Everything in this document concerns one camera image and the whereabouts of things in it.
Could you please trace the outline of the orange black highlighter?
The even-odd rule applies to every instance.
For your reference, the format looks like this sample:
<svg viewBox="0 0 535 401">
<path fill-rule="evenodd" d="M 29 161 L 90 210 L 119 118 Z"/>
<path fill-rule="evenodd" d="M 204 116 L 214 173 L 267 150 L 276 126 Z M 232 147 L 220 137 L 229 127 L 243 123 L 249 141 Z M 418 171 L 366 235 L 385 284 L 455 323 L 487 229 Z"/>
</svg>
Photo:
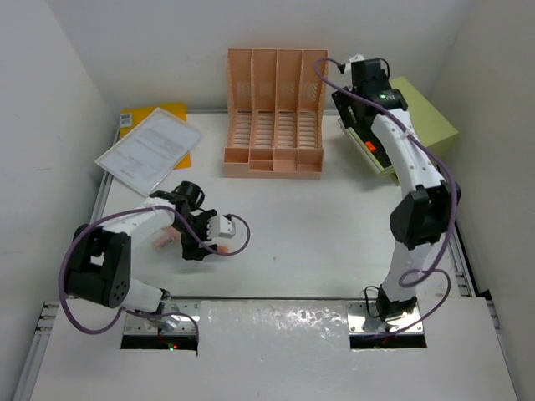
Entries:
<svg viewBox="0 0 535 401">
<path fill-rule="evenodd" d="M 385 149 L 380 142 L 366 140 L 364 144 L 371 153 L 372 159 L 375 160 L 382 169 L 391 167 L 390 158 L 386 154 Z"/>
</svg>

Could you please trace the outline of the green drawer cabinet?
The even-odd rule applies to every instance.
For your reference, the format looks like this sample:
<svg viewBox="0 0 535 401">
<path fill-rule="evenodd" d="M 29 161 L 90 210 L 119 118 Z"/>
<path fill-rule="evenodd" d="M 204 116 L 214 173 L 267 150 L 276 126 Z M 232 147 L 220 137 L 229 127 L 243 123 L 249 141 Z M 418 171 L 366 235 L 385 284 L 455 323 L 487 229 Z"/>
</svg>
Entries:
<svg viewBox="0 0 535 401">
<path fill-rule="evenodd" d="M 415 133 L 420 142 L 437 155 L 441 160 L 455 144 L 459 136 L 459 131 L 433 106 L 433 104 L 421 94 L 405 77 L 394 78 L 390 81 L 393 89 L 398 89 L 405 97 L 409 105 L 410 117 Z M 382 169 L 371 153 L 366 148 L 366 140 L 378 141 L 373 138 L 361 138 L 352 128 L 345 128 L 342 119 L 339 118 L 339 125 L 350 142 L 356 147 L 358 152 L 364 157 L 371 170 L 378 176 L 389 177 L 399 186 L 399 180 L 393 166 Z"/>
</svg>

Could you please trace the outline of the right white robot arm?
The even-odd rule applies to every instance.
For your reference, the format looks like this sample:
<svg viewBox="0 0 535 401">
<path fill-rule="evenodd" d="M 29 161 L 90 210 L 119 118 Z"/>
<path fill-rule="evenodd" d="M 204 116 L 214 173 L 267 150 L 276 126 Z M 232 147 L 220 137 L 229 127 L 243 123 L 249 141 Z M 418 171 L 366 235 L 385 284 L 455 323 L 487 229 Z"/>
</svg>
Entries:
<svg viewBox="0 0 535 401">
<path fill-rule="evenodd" d="M 345 134 L 376 168 L 393 168 L 402 194 L 390 213 L 395 249 L 375 301 L 377 318 L 386 321 L 413 311 L 415 287 L 430 275 L 424 265 L 432 245 L 451 237 L 461 190 L 431 162 L 382 58 L 356 55 L 339 71 L 350 81 L 332 94 Z"/>
</svg>

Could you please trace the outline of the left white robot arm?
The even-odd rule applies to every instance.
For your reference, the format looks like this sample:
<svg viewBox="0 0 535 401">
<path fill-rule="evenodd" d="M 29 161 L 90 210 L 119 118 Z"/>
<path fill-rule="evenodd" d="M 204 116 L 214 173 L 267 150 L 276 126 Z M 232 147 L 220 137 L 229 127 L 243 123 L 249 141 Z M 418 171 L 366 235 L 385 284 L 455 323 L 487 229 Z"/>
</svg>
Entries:
<svg viewBox="0 0 535 401">
<path fill-rule="evenodd" d="M 61 288 L 67 295 L 101 306 L 160 313 L 168 292 L 132 277 L 132 251 L 156 232 L 167 230 L 168 236 L 180 240 L 187 261 L 202 261 L 218 252 L 218 246 L 209 242 L 217 236 L 211 229 L 219 215 L 201 208 L 204 198 L 198 185 L 183 181 L 171 192 L 153 192 L 133 213 L 120 213 L 86 235 L 82 232 L 88 226 L 79 227 Z"/>
</svg>

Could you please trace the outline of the yellow capped pink highlighter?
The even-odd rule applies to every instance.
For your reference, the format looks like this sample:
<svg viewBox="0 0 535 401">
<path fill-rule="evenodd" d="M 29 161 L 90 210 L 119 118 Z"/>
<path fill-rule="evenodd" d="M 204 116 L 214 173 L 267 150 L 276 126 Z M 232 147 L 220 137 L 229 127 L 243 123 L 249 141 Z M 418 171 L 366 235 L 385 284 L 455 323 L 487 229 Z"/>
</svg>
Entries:
<svg viewBox="0 0 535 401">
<path fill-rule="evenodd" d="M 175 242 L 181 239 L 181 233 L 173 226 L 168 226 L 164 232 L 168 238 L 168 242 Z"/>
</svg>

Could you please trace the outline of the pink desktop file organizer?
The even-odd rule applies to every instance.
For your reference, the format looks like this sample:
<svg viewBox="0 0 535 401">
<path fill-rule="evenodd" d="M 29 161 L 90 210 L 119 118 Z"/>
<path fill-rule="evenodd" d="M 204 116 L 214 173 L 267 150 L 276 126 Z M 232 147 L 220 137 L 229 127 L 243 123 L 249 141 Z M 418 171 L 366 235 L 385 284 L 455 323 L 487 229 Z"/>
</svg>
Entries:
<svg viewBox="0 0 535 401">
<path fill-rule="evenodd" d="M 227 177 L 321 177 L 327 55 L 325 49 L 228 50 Z"/>
</svg>

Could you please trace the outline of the clear mesh document pouch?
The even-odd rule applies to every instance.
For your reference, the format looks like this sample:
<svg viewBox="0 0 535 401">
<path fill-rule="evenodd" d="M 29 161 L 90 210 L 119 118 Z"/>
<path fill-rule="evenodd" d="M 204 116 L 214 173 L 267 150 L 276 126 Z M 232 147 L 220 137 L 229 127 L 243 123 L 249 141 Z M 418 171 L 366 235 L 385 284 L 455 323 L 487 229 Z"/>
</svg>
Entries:
<svg viewBox="0 0 535 401">
<path fill-rule="evenodd" d="M 199 130 L 157 108 L 95 163 L 135 192 L 148 196 L 200 140 Z"/>
</svg>

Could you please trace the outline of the yellow folder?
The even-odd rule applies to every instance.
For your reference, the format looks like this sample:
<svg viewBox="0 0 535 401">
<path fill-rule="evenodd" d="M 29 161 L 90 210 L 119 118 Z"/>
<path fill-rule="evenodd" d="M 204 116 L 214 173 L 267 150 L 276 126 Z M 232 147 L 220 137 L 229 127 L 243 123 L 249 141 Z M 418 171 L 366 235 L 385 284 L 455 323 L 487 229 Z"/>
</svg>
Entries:
<svg viewBox="0 0 535 401">
<path fill-rule="evenodd" d="M 137 109 L 123 109 L 120 112 L 119 138 L 122 139 L 125 135 L 127 135 L 155 109 L 163 109 L 175 115 L 175 117 L 187 121 L 187 107 L 184 103 L 159 104 L 156 106 L 148 106 Z"/>
</svg>

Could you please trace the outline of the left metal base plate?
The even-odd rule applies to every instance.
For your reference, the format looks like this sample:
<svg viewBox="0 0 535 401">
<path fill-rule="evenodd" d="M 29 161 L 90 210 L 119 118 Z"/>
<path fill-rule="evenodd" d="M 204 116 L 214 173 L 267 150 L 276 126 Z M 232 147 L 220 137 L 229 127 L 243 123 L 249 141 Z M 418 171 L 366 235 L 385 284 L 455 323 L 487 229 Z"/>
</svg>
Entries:
<svg viewBox="0 0 535 401">
<path fill-rule="evenodd" d="M 158 331 L 166 336 L 196 335 L 193 323 L 200 322 L 201 304 L 197 301 L 172 303 L 164 307 L 163 313 L 170 316 L 150 321 L 128 314 L 125 318 L 125 335 L 156 335 Z"/>
</svg>

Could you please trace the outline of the metal base plate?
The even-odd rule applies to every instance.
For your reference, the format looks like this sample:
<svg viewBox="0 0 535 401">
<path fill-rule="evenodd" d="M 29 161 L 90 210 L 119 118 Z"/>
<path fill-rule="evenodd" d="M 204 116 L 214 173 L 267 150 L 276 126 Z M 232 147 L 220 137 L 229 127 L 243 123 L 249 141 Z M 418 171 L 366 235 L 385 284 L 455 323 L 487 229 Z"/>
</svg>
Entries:
<svg viewBox="0 0 535 401">
<path fill-rule="evenodd" d="M 420 321 L 419 305 L 411 312 L 403 312 L 395 317 L 380 319 L 375 300 L 359 299 L 350 302 L 347 307 L 347 323 L 352 335 L 378 335 L 387 332 L 398 332 L 405 328 L 401 335 L 423 335 L 424 325 Z"/>
<path fill-rule="evenodd" d="M 163 313 L 170 316 L 150 321 L 128 314 L 125 318 L 125 335 L 156 335 L 158 331 L 166 336 L 196 335 L 193 323 L 200 322 L 201 304 L 197 301 L 172 303 L 164 307 Z"/>
</svg>

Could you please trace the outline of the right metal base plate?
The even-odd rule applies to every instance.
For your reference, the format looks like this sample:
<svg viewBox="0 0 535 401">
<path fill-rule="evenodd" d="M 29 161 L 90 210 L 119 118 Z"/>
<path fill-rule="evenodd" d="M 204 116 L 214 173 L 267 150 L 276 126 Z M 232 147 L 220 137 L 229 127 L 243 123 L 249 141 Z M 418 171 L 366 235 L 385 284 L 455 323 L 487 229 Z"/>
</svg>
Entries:
<svg viewBox="0 0 535 401">
<path fill-rule="evenodd" d="M 375 300 L 359 299 L 350 302 L 347 307 L 347 323 L 352 335 L 378 335 L 387 332 L 398 332 L 405 328 L 401 335 L 423 335 L 424 325 L 420 321 L 419 305 L 411 312 L 403 312 L 395 317 L 380 319 Z"/>
</svg>

